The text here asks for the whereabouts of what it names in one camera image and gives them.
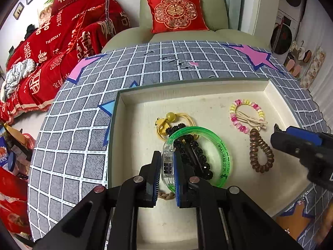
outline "white tray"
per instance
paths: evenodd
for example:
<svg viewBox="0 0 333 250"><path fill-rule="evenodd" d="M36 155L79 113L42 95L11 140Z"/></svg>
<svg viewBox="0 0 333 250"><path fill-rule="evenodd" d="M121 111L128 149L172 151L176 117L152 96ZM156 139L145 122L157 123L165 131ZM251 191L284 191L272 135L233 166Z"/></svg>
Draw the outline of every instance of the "white tray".
<svg viewBox="0 0 333 250"><path fill-rule="evenodd" d="M121 185L151 162L163 141L155 133L157 117L166 113L187 113L197 126L216 133L232 157L232 170L225 188L241 188L267 214L274 216L291 204L308 187L307 169L297 158L273 149L273 168L256 173L250 165L249 136L239 132L229 117L230 105L237 99L257 102L265 112L267 130L261 137L270 145L277 123L282 130L300 127L277 88L268 80L198 80L138 87L119 92L111 123L109 147L109 186ZM248 106L239 107L256 116ZM209 144L199 141L207 158ZM266 162L259 150L259 162ZM160 180L160 189L168 192ZM175 200L158 199L154 209L139 209L138 249L195 249L197 230L195 209L179 209Z"/></svg>

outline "yellow bead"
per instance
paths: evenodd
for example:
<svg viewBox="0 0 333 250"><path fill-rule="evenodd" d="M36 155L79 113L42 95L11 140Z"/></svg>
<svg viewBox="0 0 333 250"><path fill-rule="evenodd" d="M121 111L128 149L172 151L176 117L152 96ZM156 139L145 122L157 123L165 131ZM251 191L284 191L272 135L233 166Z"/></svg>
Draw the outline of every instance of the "yellow bead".
<svg viewBox="0 0 333 250"><path fill-rule="evenodd" d="M174 122L176 120L176 115L173 112L169 112L167 113L167 120L169 122Z"/></svg>

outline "brown spiral hair tie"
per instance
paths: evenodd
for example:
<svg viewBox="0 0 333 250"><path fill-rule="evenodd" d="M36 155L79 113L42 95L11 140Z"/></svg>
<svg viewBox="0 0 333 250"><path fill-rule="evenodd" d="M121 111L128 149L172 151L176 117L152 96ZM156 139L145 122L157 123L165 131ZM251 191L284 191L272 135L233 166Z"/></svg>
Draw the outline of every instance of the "brown spiral hair tie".
<svg viewBox="0 0 333 250"><path fill-rule="evenodd" d="M258 162L258 146L260 146L267 156L267 162L264 165L260 165ZM257 129L252 129L250 131L250 163L252 168L255 169L256 172L260 173L269 171L269 169L273 167L274 163L273 151L261 138Z"/></svg>

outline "checkered mat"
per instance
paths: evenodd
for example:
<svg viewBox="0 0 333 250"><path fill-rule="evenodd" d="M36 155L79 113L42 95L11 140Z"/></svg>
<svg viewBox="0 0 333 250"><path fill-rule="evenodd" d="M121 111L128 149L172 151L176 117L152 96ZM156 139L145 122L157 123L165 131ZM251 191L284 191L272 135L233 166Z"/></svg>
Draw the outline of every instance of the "checkered mat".
<svg viewBox="0 0 333 250"><path fill-rule="evenodd" d="M267 61L254 70L248 55L225 43L160 42L113 51L87 66L76 85L66 81L34 149L28 199L33 238L43 237L94 186L107 186L108 145L103 143L110 116L99 106L130 86L209 77L270 78L305 129L330 132L308 91L275 58ZM305 248L314 247L312 238L331 197L314 185L305 194L305 213L316 219L299 238Z"/></svg>

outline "black beaded hair tie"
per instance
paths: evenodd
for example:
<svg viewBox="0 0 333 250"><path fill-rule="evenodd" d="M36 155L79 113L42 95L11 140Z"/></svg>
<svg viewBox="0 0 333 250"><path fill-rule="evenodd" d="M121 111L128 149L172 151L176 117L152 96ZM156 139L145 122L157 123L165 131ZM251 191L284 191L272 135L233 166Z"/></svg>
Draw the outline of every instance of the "black beaded hair tie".
<svg viewBox="0 0 333 250"><path fill-rule="evenodd" d="M180 123L167 128L165 132L171 136L174 132L185 127L186 125L184 123ZM207 158L203 154L203 150L199 147L198 142L194 140L191 134L180 136L174 140L174 148L180 152L182 162L193 167L196 176L205 180L213 178L214 174L210 170Z"/></svg>

